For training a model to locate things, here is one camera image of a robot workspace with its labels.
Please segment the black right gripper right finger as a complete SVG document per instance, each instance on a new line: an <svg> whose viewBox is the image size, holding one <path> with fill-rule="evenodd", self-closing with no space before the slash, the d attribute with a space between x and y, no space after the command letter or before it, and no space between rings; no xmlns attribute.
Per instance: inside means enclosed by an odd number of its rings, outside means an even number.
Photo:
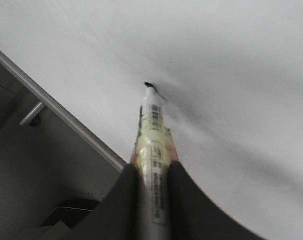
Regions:
<svg viewBox="0 0 303 240"><path fill-rule="evenodd" d="M261 240L223 210L174 160L167 174L171 236L174 240Z"/></svg>

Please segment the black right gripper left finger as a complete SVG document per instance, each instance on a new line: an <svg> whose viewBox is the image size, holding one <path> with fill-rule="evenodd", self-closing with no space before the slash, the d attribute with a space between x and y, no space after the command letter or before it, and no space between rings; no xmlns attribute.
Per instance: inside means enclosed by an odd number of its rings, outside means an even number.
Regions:
<svg viewBox="0 0 303 240"><path fill-rule="evenodd" d="M138 172L127 164L104 200L73 229L63 222L25 230L17 240L134 240Z"/></svg>

